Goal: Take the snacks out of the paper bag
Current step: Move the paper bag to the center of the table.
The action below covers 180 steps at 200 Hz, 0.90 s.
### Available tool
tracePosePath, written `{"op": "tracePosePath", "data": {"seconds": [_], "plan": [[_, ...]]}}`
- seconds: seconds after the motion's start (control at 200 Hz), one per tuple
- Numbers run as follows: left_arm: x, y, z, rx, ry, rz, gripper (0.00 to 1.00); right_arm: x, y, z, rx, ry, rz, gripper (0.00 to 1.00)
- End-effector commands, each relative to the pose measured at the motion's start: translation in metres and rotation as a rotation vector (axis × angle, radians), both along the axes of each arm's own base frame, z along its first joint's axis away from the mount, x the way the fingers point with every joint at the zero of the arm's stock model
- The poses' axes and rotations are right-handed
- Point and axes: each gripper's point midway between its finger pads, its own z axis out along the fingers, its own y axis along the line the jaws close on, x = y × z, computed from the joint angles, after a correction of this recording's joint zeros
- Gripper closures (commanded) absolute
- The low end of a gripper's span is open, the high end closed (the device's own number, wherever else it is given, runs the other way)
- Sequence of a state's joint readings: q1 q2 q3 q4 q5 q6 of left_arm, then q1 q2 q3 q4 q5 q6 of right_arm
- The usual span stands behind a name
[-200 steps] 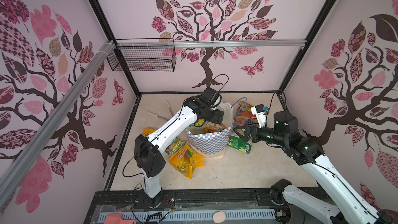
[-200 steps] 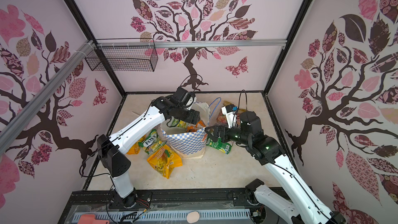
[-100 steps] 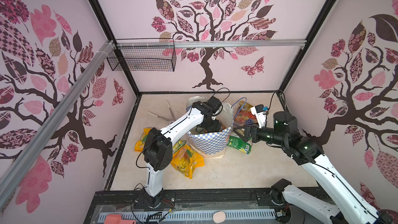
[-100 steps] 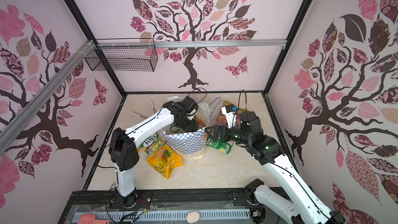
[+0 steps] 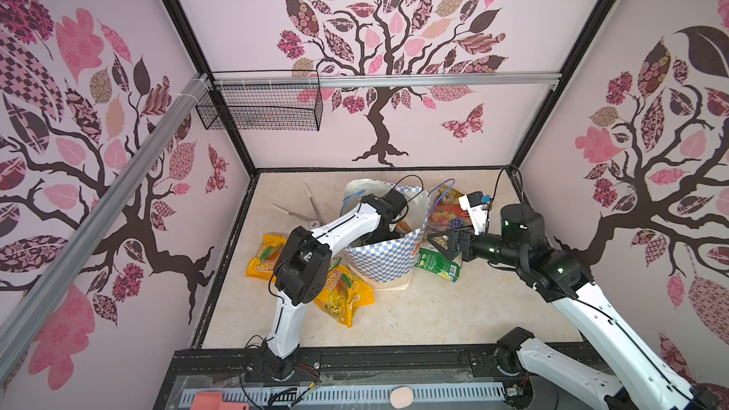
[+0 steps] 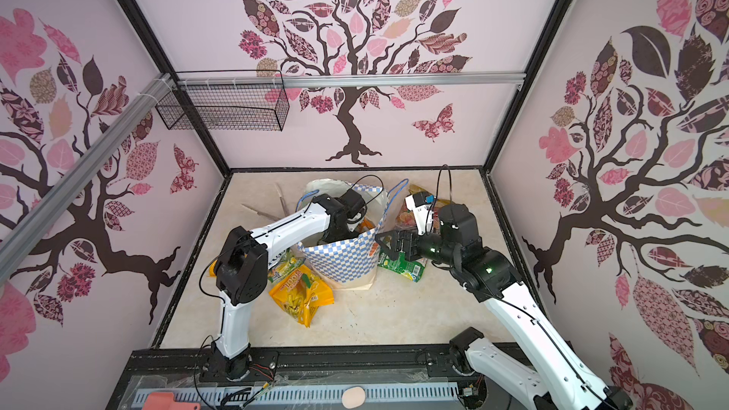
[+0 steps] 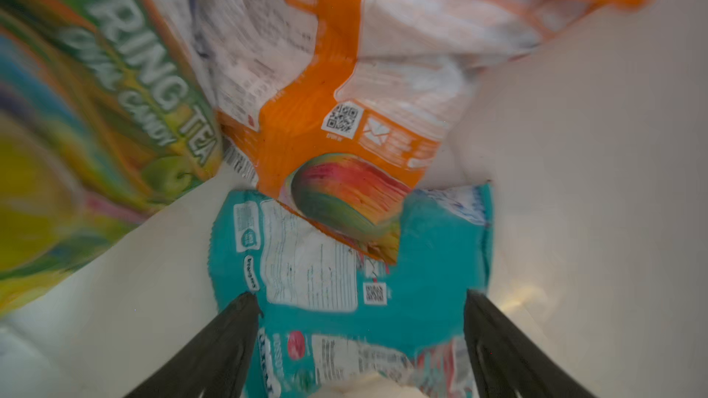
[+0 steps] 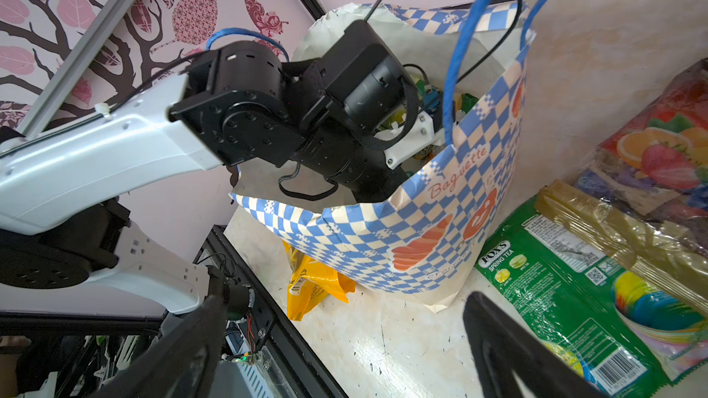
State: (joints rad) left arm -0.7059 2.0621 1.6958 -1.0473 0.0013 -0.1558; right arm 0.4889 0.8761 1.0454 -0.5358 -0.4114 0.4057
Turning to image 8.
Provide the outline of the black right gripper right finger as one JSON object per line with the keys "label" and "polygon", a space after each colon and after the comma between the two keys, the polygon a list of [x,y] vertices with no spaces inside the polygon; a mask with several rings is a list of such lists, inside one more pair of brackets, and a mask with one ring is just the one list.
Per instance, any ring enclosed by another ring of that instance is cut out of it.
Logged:
{"label": "black right gripper right finger", "polygon": [[463,322],[485,397],[601,397],[481,292],[466,300]]}

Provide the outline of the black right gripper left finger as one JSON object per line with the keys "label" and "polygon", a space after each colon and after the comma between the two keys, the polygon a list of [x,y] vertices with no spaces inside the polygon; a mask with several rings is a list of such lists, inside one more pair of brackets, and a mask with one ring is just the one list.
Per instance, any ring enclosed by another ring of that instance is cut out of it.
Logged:
{"label": "black right gripper left finger", "polygon": [[207,397],[221,358],[226,306],[209,296],[95,397]]}

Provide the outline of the green Fox's candy bag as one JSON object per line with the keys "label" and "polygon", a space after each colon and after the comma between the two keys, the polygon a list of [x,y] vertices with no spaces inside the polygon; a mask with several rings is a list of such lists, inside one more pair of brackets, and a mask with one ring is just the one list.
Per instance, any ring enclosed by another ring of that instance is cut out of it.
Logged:
{"label": "green Fox's candy bag", "polygon": [[530,198],[476,267],[542,345],[609,397],[651,397],[707,363],[707,320],[624,269]]}

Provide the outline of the blue checkered paper bag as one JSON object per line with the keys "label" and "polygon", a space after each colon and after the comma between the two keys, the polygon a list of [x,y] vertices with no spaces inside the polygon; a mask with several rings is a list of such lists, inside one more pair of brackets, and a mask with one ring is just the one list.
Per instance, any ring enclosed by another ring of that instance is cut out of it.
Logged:
{"label": "blue checkered paper bag", "polygon": [[440,151],[374,202],[315,210],[234,195],[243,210],[300,252],[368,289],[433,311],[462,289],[516,168],[536,7],[476,0],[463,13],[349,5],[320,18],[296,50],[323,56],[370,26],[396,59],[418,64],[439,91],[422,112],[444,134]]}

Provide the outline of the yellow mango snack bag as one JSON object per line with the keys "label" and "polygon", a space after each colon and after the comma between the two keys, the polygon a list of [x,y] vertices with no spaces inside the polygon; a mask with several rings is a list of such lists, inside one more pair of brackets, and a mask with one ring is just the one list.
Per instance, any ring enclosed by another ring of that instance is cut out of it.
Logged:
{"label": "yellow mango snack bag", "polygon": [[292,272],[287,295],[287,315],[291,321],[300,322],[329,296],[348,303],[348,294],[356,291],[354,280],[285,241],[283,246]]}

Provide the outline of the red gold fruit candy bag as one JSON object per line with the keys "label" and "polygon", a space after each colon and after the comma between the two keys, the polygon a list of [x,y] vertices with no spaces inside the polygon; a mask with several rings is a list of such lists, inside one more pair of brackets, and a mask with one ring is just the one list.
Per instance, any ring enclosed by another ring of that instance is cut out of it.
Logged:
{"label": "red gold fruit candy bag", "polygon": [[536,210],[623,268],[707,313],[707,61],[603,141]]}

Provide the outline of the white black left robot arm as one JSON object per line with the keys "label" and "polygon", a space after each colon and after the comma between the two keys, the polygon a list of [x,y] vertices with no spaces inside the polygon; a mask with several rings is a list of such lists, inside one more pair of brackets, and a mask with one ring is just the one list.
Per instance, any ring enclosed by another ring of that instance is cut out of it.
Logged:
{"label": "white black left robot arm", "polygon": [[212,276],[131,221],[123,193],[191,171],[294,160],[333,189],[386,199],[407,176],[385,153],[414,127],[418,90],[364,20],[322,56],[290,63],[256,42],[182,60],[121,103],[38,136],[1,131],[1,281],[99,283],[196,310]]}

